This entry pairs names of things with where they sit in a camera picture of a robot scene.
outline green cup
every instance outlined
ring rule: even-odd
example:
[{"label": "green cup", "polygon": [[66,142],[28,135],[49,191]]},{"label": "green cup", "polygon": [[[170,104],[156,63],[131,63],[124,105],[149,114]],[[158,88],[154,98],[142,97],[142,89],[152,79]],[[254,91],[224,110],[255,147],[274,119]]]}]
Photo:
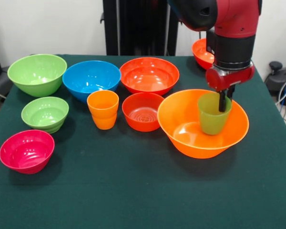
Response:
[{"label": "green cup", "polygon": [[55,133],[64,123],[69,106],[58,97],[43,97],[28,103],[22,110],[22,120],[33,129]]},{"label": "green cup", "polygon": [[220,112],[218,93],[207,93],[198,99],[200,127],[207,135],[217,135],[224,128],[232,109],[231,100],[225,100],[225,112]]}]

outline white wall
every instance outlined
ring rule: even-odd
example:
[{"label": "white wall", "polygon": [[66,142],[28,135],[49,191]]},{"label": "white wall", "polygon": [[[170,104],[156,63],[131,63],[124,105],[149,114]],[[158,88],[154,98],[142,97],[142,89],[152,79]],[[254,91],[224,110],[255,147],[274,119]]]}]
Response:
[{"label": "white wall", "polygon": [[[197,39],[197,32],[179,25],[176,55],[192,55],[191,45]],[[274,60],[286,66],[286,0],[264,0],[258,25],[253,61],[262,78]]]},{"label": "white wall", "polygon": [[32,53],[106,54],[102,0],[0,0],[0,62]]},{"label": "white wall", "polygon": [[[31,53],[105,55],[102,11],[102,0],[0,0],[1,64]],[[192,55],[198,38],[180,25],[176,54]],[[286,0],[264,0],[253,60],[262,77],[272,60],[286,66]]]}]

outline blue bowl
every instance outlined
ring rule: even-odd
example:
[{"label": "blue bowl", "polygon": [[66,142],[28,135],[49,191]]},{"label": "blue bowl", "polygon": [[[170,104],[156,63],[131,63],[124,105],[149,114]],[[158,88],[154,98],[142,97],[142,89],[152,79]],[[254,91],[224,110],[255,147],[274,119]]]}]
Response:
[{"label": "blue bowl", "polygon": [[112,63],[104,61],[84,61],[77,63],[62,76],[63,84],[70,93],[83,103],[95,91],[115,91],[121,79],[120,70]]}]

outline dark green tablecloth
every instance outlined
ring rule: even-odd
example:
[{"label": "dark green tablecloth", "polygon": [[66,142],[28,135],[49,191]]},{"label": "dark green tablecloth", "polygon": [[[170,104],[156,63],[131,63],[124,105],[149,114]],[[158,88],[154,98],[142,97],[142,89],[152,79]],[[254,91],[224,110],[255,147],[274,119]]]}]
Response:
[{"label": "dark green tablecloth", "polygon": [[[104,60],[120,67],[131,59],[62,57],[68,66]],[[180,70],[170,93],[207,89],[193,57],[165,59]],[[117,93],[121,103],[130,95],[121,85]],[[115,127],[100,131],[63,85],[54,96],[70,113],[53,134],[48,165],[23,175],[0,162],[0,229],[286,229],[286,126],[257,73],[234,97],[249,116],[248,135],[208,160],[179,153],[161,129],[132,130],[121,107]],[[20,113],[33,99],[13,87],[0,111],[0,146],[29,129]]]}]

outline cup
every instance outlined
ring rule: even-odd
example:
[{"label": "cup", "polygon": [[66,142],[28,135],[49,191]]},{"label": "cup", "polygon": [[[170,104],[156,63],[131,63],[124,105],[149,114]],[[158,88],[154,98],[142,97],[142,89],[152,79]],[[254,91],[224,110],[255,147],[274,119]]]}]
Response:
[{"label": "cup", "polygon": [[93,92],[87,99],[88,108],[95,125],[101,130],[111,129],[116,121],[119,96],[113,91]]},{"label": "cup", "polygon": [[201,130],[207,135],[219,134],[229,117],[232,102],[225,97],[225,112],[219,111],[219,93],[207,93],[198,99],[199,121]]}]

